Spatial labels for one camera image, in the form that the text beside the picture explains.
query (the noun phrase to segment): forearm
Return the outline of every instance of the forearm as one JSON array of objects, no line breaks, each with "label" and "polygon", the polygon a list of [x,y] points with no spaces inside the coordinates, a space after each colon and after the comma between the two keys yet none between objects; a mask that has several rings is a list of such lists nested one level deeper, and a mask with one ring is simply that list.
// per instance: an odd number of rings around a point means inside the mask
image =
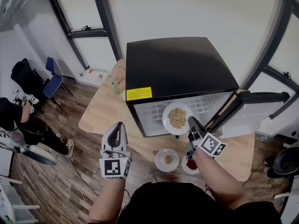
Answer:
[{"label": "forearm", "polygon": [[115,223],[121,210],[126,180],[107,180],[89,212],[89,222]]},{"label": "forearm", "polygon": [[193,159],[216,201],[231,209],[249,202],[242,185],[212,157],[197,149]]},{"label": "forearm", "polygon": [[21,123],[26,123],[28,121],[30,116],[30,107],[30,102],[27,100],[26,104],[23,106]]}]

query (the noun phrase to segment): plate with red food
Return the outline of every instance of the plate with red food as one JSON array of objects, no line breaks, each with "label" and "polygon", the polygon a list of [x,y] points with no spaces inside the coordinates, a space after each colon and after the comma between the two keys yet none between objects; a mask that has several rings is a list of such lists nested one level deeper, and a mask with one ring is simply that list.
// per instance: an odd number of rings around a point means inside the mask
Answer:
[{"label": "plate with red food", "polygon": [[195,175],[199,173],[195,161],[194,160],[187,161],[186,156],[182,158],[182,168],[188,174]]}]

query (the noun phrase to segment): refrigerator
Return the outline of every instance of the refrigerator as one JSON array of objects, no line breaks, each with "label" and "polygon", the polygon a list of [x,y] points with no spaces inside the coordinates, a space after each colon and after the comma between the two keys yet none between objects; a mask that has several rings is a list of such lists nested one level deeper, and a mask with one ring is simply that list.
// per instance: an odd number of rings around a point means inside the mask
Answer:
[{"label": "refrigerator", "polygon": [[162,123],[173,102],[189,106],[209,132],[222,138],[248,134],[289,98],[250,93],[239,85],[206,37],[129,42],[126,103],[144,137],[169,134]]}]

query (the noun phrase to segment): yellow label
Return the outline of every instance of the yellow label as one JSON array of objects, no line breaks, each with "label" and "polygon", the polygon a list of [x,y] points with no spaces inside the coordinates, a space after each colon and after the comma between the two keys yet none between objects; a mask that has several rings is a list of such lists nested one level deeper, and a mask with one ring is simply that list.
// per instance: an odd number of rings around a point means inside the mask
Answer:
[{"label": "yellow label", "polygon": [[152,97],[151,87],[127,90],[127,101]]}]

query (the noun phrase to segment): white plate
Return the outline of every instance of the white plate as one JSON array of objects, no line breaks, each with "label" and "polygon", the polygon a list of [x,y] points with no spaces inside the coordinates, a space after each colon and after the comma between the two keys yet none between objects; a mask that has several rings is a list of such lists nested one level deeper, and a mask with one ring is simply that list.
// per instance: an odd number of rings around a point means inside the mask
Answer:
[{"label": "white plate", "polygon": [[188,173],[188,174],[192,174],[192,175],[195,175],[195,174],[198,174],[199,173],[199,170],[198,168],[196,170],[191,170],[188,168],[187,166],[187,159],[186,159],[186,156],[184,155],[183,159],[182,159],[182,168],[183,170]]},{"label": "white plate", "polygon": [[[165,157],[170,155],[172,157],[172,162],[170,164],[165,163]],[[165,148],[160,150],[155,156],[155,165],[158,169],[163,172],[171,172],[178,167],[179,155],[176,151],[171,148]]]},{"label": "white plate", "polygon": [[[185,122],[185,125],[181,129],[172,127],[170,124],[170,120],[168,118],[170,111],[175,108],[181,108],[182,110],[186,111],[186,122]],[[169,133],[174,134],[174,135],[182,135],[190,129],[189,124],[188,124],[188,119],[190,116],[192,116],[192,111],[187,105],[179,103],[179,102],[174,102],[174,103],[169,104],[163,112],[163,116],[162,116],[163,125]]]}]

